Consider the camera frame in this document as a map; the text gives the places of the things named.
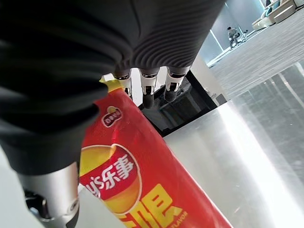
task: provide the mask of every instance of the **robotic hand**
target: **robotic hand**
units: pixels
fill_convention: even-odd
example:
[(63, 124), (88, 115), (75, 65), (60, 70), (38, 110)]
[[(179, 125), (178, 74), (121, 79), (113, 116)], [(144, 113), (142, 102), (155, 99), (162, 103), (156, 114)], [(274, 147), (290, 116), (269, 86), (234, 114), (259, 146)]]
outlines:
[(76, 225), (81, 144), (98, 115), (94, 101), (107, 94), (101, 75), (113, 73), (131, 96), (139, 68), (151, 107), (167, 66), (165, 97), (174, 100), (223, 3), (1, 1), (0, 144), (45, 227)]

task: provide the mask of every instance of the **stainless steel surface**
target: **stainless steel surface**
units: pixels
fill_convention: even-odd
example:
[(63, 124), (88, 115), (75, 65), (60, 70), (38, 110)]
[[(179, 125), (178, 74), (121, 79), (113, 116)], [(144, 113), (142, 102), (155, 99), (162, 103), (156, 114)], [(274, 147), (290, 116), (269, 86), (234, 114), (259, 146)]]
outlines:
[(304, 227), (303, 66), (164, 138), (234, 228)]
[(53, 173), (39, 176), (18, 174), (18, 178), (24, 189), (45, 199), (41, 205), (29, 208), (45, 227), (65, 228), (78, 212), (76, 162)]

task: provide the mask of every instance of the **lay's chip bag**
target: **lay's chip bag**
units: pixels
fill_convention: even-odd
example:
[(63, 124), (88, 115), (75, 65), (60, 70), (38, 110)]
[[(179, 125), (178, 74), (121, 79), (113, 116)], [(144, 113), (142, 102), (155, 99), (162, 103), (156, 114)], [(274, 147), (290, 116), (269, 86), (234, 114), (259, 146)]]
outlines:
[(128, 228), (230, 228), (119, 83), (106, 84), (83, 143), (80, 183)]

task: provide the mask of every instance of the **chair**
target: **chair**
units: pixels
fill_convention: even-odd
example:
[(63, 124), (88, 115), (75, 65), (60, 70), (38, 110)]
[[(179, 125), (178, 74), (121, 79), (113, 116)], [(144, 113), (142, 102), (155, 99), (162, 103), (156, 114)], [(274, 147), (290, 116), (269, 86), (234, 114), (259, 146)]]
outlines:
[(279, 23), (295, 13), (294, 0), (278, 0), (267, 6), (261, 17), (252, 23), (255, 31)]

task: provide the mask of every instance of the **black rubber fingertip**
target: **black rubber fingertip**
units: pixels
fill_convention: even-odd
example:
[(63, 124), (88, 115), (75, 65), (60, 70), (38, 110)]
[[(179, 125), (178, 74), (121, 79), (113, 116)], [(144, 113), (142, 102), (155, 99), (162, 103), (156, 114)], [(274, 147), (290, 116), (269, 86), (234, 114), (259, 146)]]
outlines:
[(150, 95), (150, 94), (143, 94), (142, 95), (142, 104), (145, 108), (152, 108), (154, 105), (154, 95)]
[(172, 102), (176, 99), (177, 92), (165, 90), (165, 100), (167, 102)]
[(79, 209), (74, 217), (66, 224), (66, 228), (75, 228), (79, 217)]

